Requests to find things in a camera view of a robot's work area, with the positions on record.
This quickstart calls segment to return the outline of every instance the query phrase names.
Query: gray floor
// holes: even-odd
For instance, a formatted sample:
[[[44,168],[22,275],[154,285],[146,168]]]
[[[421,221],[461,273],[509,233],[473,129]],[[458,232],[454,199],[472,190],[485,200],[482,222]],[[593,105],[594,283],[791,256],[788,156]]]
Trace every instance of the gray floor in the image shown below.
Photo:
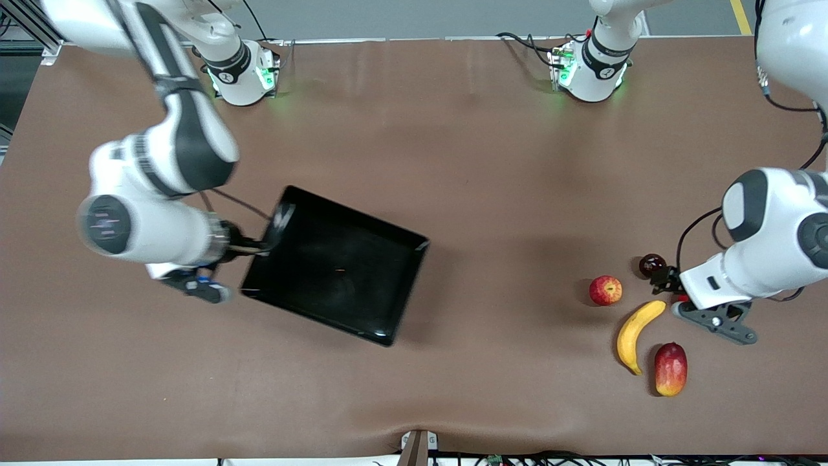
[[[278,39],[563,36],[592,25],[587,0],[248,0],[266,35]],[[744,10],[753,24],[753,5]],[[260,39],[244,5],[228,11],[242,37]],[[738,35],[730,0],[675,0],[647,13],[655,36]],[[14,128],[39,60],[0,56],[0,124]]]

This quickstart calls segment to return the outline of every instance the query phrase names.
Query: apple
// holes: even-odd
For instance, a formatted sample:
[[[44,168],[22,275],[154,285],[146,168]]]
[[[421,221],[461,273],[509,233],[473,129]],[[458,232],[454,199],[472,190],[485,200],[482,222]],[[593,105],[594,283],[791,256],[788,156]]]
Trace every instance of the apple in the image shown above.
[[[590,284],[590,299],[599,306],[609,306],[621,300],[621,282],[611,275],[601,275]]]

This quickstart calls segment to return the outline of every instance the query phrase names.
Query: yellow floor line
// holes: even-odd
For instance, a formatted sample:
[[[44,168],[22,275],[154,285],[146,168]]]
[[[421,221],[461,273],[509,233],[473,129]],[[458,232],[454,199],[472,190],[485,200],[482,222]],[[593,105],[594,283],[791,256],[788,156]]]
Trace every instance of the yellow floor line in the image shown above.
[[[741,32],[743,36],[750,36],[753,34],[750,31],[748,15],[744,14],[744,5],[742,5],[742,0],[730,0],[730,6],[733,8],[733,16],[736,17],[736,23],[739,24],[739,32]]]

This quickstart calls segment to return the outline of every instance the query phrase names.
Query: metal frame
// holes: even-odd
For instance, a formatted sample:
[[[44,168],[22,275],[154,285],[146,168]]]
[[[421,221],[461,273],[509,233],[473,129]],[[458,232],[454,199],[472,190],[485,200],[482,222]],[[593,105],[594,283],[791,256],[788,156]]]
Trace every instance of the metal frame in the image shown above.
[[[2,165],[2,161],[6,158],[6,152],[8,152],[8,143],[5,141],[12,141],[12,131],[11,128],[6,126],[5,124],[0,123],[0,165]]]
[[[58,54],[60,54],[60,48],[63,46],[64,38],[52,26],[43,8],[34,0],[3,0],[0,3],[0,8],[8,16],[12,17],[17,22],[17,25],[26,31],[31,38],[43,45],[43,52],[41,53],[43,61],[41,64],[46,66],[53,65]],[[31,54],[33,50],[31,43],[20,50],[18,50],[20,47],[15,48],[14,45],[3,47],[3,49],[6,48],[11,53],[16,52],[17,54],[21,54],[23,51],[26,55]]]

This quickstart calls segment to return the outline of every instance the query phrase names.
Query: wires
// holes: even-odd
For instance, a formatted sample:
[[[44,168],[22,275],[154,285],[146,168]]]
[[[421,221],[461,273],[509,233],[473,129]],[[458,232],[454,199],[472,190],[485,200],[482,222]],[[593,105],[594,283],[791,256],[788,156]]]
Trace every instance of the wires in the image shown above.
[[[6,35],[8,32],[8,28],[12,27],[12,17],[8,16],[5,12],[0,12],[0,37]]]
[[[247,202],[242,201],[241,199],[239,199],[235,196],[232,196],[232,195],[230,195],[230,194],[228,194],[228,193],[226,193],[226,192],[224,192],[224,191],[222,191],[218,188],[213,188],[213,189],[211,189],[211,191],[218,194],[219,196],[223,197],[224,199],[227,199],[229,201],[235,202],[236,204],[239,204],[240,206],[244,207],[245,209],[248,209],[249,211],[253,212],[254,214],[260,216],[261,218],[263,218],[267,221],[270,221],[270,216],[268,214],[258,210],[256,207],[251,206],[250,204],[247,204]]]
[[[538,46],[538,44],[535,43],[535,39],[534,39],[534,37],[532,37],[532,34],[529,34],[528,36],[526,36],[527,41],[524,41],[521,37],[516,36],[516,35],[512,34],[511,32],[501,32],[500,34],[497,35],[497,37],[501,37],[501,38],[509,37],[511,39],[514,39],[520,45],[534,50],[535,55],[537,55],[538,60],[542,61],[544,65],[550,66],[551,68],[556,68],[558,70],[563,70],[564,69],[563,65],[560,65],[560,64],[557,64],[557,63],[551,63],[549,60],[544,58],[543,55],[541,55],[541,52],[551,53],[552,49],[547,48],[547,47]]]
[[[822,122],[822,139],[820,140],[819,147],[816,148],[816,151],[814,151],[813,155],[811,155],[805,161],[805,163],[803,163],[799,167],[800,170],[805,170],[806,168],[810,167],[820,157],[820,154],[822,154],[822,151],[825,149],[826,145],[828,144],[828,119],[826,119],[825,114],[822,112],[821,109],[819,109],[819,113],[820,113],[820,121]],[[710,228],[710,235],[713,237],[713,241],[716,243],[717,246],[719,246],[723,250],[727,249],[727,246],[725,246],[721,242],[721,240],[719,240],[719,234],[716,231],[717,227],[719,226],[719,222],[723,218],[722,214],[720,213],[721,210],[722,210],[721,207],[717,207],[717,208],[713,209],[712,211],[708,211],[708,212],[702,214],[699,218],[695,219],[693,221],[693,223],[691,223],[690,226],[688,226],[681,233],[681,236],[679,237],[679,240],[678,240],[678,246],[676,247],[676,268],[678,269],[679,273],[681,273],[681,247],[684,245],[685,237],[687,237],[687,234],[690,233],[690,231],[693,228],[695,228],[696,225],[701,223],[701,221],[703,221],[705,218],[707,218],[709,216],[712,216],[716,213],[718,213],[719,215],[716,216],[716,218],[713,220],[713,225]],[[777,303],[786,303],[788,301],[792,301],[792,300],[798,298],[799,295],[802,294],[802,290],[804,288],[805,288],[804,286],[799,288],[796,292],[794,292],[792,295],[790,295],[786,298],[782,298],[782,299],[768,298],[768,299],[770,299],[771,301],[775,301]]]
[[[708,211],[708,212],[702,214],[699,218],[695,219],[693,221],[693,223],[690,224],[690,226],[685,228],[684,231],[681,233],[681,236],[679,236],[679,239],[678,239],[678,246],[676,246],[676,269],[678,269],[679,273],[681,273],[681,247],[684,245],[685,237],[687,237],[687,234],[690,233],[690,230],[695,228],[696,225],[699,225],[701,223],[701,221],[703,221],[705,218],[707,218],[709,216],[712,216],[714,214],[717,214],[717,213],[721,212],[721,210],[722,210],[721,207],[716,207],[712,211]]]
[[[762,25],[762,12],[765,9],[765,0],[756,0],[754,5],[754,9],[756,12],[756,22],[753,24],[753,58],[757,60],[757,67],[758,67],[758,53],[757,53],[757,45],[759,42],[759,27]],[[770,88],[768,87],[768,78],[767,75],[764,76],[764,79],[760,76],[759,86],[762,87],[762,93],[765,95],[765,100],[768,101],[770,105],[780,109],[786,110],[788,112],[816,112],[819,109],[798,109],[795,107],[788,107],[787,105],[779,104],[776,100],[774,100],[770,95]]]
[[[501,38],[509,37],[510,39],[514,39],[515,41],[517,41],[517,43],[519,43],[520,45],[528,47],[530,49],[535,49],[536,51],[545,51],[545,52],[552,51],[552,49],[550,49],[550,48],[539,47],[539,46],[535,46],[533,44],[530,44],[529,42],[524,41],[521,37],[515,36],[511,32],[501,32],[500,34],[497,34],[496,37],[501,37]],[[529,36],[527,36],[527,39],[529,40],[531,37],[532,37],[532,34],[529,34]]]
[[[773,105],[774,107],[776,107],[778,109],[787,110],[789,112],[808,113],[808,112],[818,111],[816,108],[813,108],[813,109],[796,109],[796,108],[793,108],[793,107],[788,107],[787,105],[779,104],[776,100],[771,99],[770,94],[765,95],[765,100],[767,100],[770,105]]]
[[[799,295],[802,294],[802,290],[804,290],[804,289],[805,289],[805,287],[801,286],[801,287],[797,288],[797,291],[794,291],[792,295],[787,296],[785,298],[780,299],[780,298],[771,297],[771,298],[768,298],[768,299],[770,299],[774,303],[787,303],[788,301],[793,301],[794,299],[799,298]]]
[[[213,0],[207,0],[207,2],[209,2],[209,4],[210,4],[210,5],[213,5],[213,8],[215,8],[215,11],[219,12],[219,14],[221,14],[221,16],[223,16],[223,17],[224,17],[224,19],[226,19],[227,21],[229,21],[229,22],[230,22],[230,24],[232,24],[232,25],[233,25],[233,27],[235,27],[236,29],[241,29],[241,28],[242,28],[242,27],[241,27],[238,23],[236,23],[235,21],[233,21],[232,19],[230,19],[230,17],[229,17],[229,16],[227,16],[227,14],[225,14],[225,13],[224,13],[224,10],[222,10],[221,8],[219,8],[219,5],[216,5],[216,4],[215,4],[215,2],[213,2]]]
[[[262,39],[261,39],[261,40],[262,40],[262,41],[266,41],[266,40],[268,40],[268,39],[267,39],[267,34],[265,34],[265,33],[264,33],[264,29],[262,29],[262,23],[260,23],[260,22],[258,21],[258,17],[256,16],[256,13],[254,13],[254,12],[253,12],[253,9],[250,7],[250,4],[248,3],[248,0],[243,0],[243,1],[244,1],[244,6],[245,6],[245,7],[247,7],[247,8],[248,8],[248,11],[250,12],[250,16],[252,16],[252,17],[253,17],[253,20],[256,22],[256,27],[258,27],[258,28],[259,28],[259,32],[261,32],[261,33],[262,33]]]
[[[203,191],[199,191],[199,194],[201,195],[201,201],[203,201],[204,204],[205,204],[205,207],[207,207],[207,211],[215,212],[213,210],[213,203],[209,201],[209,197],[207,197],[207,193],[203,192]]]
[[[575,37],[575,36],[573,36],[573,35],[571,35],[571,34],[569,34],[569,33],[565,34],[565,35],[564,35],[564,38],[565,38],[565,39],[569,39],[570,41],[575,41],[575,42],[578,42],[579,44],[583,44],[584,42],[586,42],[586,41],[588,41],[588,40],[590,39],[590,37],[589,37],[589,36],[584,36],[584,38],[583,38],[583,39],[579,39],[578,37]]]
[[[722,244],[722,242],[719,240],[719,234],[716,232],[716,227],[719,226],[719,222],[721,220],[722,220],[722,215],[721,214],[717,215],[716,218],[713,220],[713,226],[710,228],[710,236],[713,236],[713,242],[716,243],[717,246],[719,246],[723,250],[726,250],[727,246]]]
[[[803,459],[800,458],[798,460],[785,458],[782,456],[775,456],[775,455],[752,455],[752,454],[744,454],[741,456],[737,456],[735,458],[729,459],[720,459],[716,457],[710,456],[695,456],[692,458],[682,457],[682,456],[662,456],[662,459],[675,459],[675,461],[665,462],[663,466],[732,466],[733,463],[737,461],[767,461],[767,462],[779,462],[784,463],[786,466],[803,466]]]
[[[826,134],[823,133],[822,140],[820,141],[820,147],[816,148],[816,151],[813,155],[811,155],[811,158],[809,158],[807,161],[805,161],[805,163],[802,164],[801,167],[799,167],[800,170],[805,170],[806,168],[810,167],[820,157],[822,149],[826,147],[826,142],[828,142],[828,139],[826,139]]]

